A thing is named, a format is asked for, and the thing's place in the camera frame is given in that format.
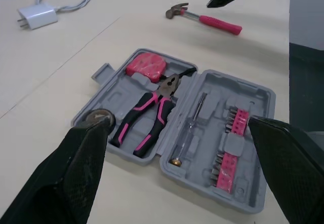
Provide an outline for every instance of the pink tape measure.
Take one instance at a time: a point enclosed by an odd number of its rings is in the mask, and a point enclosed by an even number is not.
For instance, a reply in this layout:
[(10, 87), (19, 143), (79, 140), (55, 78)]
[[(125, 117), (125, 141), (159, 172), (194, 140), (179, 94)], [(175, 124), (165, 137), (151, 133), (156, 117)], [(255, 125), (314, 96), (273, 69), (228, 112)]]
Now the pink tape measure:
[(127, 65), (126, 74), (132, 76), (137, 72), (148, 77), (152, 83), (157, 83), (164, 75), (166, 67), (167, 63), (161, 56), (154, 53), (142, 53)]

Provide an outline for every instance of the black rubber grip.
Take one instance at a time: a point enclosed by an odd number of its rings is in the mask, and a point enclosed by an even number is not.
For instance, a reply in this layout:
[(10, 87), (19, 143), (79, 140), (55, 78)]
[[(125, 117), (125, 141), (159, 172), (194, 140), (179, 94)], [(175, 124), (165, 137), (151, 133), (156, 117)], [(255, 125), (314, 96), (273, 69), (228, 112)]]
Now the black rubber grip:
[(174, 104), (167, 98), (162, 98), (158, 105), (156, 119), (153, 128), (145, 137), (145, 139), (136, 147), (133, 154), (137, 157), (143, 158), (147, 151), (157, 142), (157, 139), (162, 129), (167, 124), (167, 117), (171, 110), (174, 108)]
[(116, 147), (120, 147), (130, 127), (143, 113), (153, 107), (157, 102), (158, 98), (155, 92), (146, 92), (135, 107), (133, 107), (124, 117), (121, 125), (118, 127), (114, 137), (109, 143)]

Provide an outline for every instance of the hammer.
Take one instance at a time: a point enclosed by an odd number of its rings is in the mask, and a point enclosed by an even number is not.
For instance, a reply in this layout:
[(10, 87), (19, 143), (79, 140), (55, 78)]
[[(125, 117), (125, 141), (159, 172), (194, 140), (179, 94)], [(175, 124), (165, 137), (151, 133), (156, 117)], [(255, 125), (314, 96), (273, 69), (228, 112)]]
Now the hammer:
[(171, 9), (166, 11), (166, 17), (168, 19), (172, 19), (175, 15), (183, 15), (187, 18), (199, 21), (205, 25), (208, 25), (208, 26), (220, 29), (220, 30), (227, 31), (234, 35), (240, 34), (240, 32), (242, 30), (241, 26), (233, 25), (233, 24), (215, 19), (210, 16), (206, 16), (206, 15), (196, 15), (192, 12), (187, 11), (188, 7), (185, 7), (185, 6), (187, 6), (188, 4), (189, 3), (182, 3), (182, 4), (172, 6)]

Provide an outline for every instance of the case latch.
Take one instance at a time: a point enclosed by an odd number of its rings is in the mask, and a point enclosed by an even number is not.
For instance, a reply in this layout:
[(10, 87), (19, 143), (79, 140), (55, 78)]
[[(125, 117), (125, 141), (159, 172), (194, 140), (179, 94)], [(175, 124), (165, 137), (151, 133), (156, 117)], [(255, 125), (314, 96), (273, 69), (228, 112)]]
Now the case latch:
[(93, 76), (91, 76), (91, 78), (102, 86), (113, 73), (115, 73), (115, 70), (109, 63), (105, 63), (100, 69), (97, 70), (97, 72), (93, 74)]

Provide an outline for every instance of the pliers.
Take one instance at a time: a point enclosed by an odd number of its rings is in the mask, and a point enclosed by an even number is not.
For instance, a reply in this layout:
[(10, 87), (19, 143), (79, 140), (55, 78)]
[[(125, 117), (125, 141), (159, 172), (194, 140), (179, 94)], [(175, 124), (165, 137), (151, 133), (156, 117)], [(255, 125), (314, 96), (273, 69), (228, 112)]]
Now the pliers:
[(146, 92), (138, 103), (127, 113), (114, 137), (110, 141), (110, 144), (120, 147), (123, 143), (123, 139), (135, 121), (159, 102), (153, 128), (133, 152), (133, 154), (138, 157), (144, 157), (152, 145), (157, 142), (158, 136), (166, 126), (167, 117), (175, 106), (171, 101), (171, 96), (177, 90), (179, 81), (179, 74), (173, 74), (167, 77), (156, 91)]

